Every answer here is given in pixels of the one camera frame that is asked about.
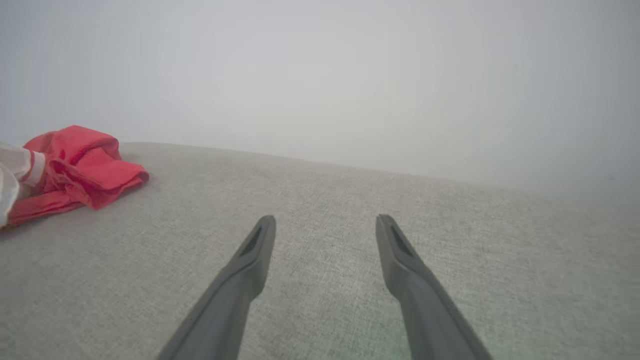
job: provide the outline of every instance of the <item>fabric texture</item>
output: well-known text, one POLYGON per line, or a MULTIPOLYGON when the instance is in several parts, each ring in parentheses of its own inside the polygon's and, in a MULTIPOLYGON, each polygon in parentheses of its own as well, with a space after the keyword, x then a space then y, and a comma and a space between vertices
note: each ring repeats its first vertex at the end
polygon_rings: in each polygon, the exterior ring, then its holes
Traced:
POLYGON ((30 194, 44 169, 41 152, 29 151, 17 145, 0 142, 0 228, 18 199, 30 194))
POLYGON ((217 149, 120 151, 150 172, 139 191, 0 233, 1 358, 154 358, 272 214, 269 275, 239 358, 409 359, 382 277, 379 213, 495 359, 638 353, 640 209, 217 149))
POLYGON ((85 127, 70 126, 40 135, 24 148, 45 156, 44 172, 35 186, 41 195, 16 202, 9 224, 80 206, 100 209, 126 189, 148 180, 141 165, 120 159, 116 138, 85 127))

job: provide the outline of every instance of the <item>red cloth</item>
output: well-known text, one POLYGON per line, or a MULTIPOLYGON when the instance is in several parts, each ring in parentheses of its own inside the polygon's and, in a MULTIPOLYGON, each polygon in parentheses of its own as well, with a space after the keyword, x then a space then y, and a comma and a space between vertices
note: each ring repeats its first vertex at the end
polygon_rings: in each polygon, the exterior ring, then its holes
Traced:
POLYGON ((9 213, 13 225, 83 205, 100 209, 149 179, 141 165, 120 159, 116 138, 81 126, 40 135, 24 148, 44 153, 46 165, 40 195, 17 201, 9 213))

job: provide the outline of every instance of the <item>gray fabric surface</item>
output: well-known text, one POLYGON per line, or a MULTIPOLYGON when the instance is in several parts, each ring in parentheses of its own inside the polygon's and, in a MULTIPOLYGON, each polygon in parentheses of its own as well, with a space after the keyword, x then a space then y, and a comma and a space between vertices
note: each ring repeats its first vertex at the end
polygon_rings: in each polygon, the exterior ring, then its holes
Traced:
POLYGON ((146 186, 0 233, 3 359, 153 358, 265 214, 276 243, 239 358, 409 359, 378 213, 496 359, 637 354, 638 209, 217 149, 121 153, 146 186))

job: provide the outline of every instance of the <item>white wall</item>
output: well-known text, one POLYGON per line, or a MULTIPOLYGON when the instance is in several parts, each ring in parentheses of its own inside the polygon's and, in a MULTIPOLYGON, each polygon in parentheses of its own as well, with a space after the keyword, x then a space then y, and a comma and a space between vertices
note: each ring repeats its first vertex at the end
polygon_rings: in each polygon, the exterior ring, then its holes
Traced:
POLYGON ((0 140, 79 124, 640 204, 639 4, 4 0, 0 140))

